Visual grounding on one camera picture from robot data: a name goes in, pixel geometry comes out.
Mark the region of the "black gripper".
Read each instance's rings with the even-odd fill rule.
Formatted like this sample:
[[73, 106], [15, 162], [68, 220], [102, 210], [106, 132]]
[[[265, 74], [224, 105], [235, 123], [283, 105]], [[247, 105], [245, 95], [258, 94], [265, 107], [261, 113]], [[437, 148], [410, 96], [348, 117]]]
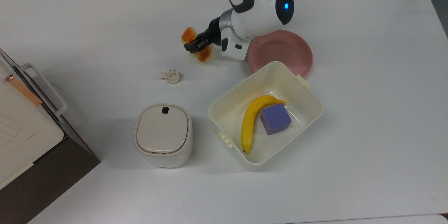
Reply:
[[222, 45], [220, 17], [213, 19], [208, 29], [200, 34], [197, 34], [195, 40], [184, 44], [184, 48], [191, 54], [201, 52], [205, 47], [210, 44]]

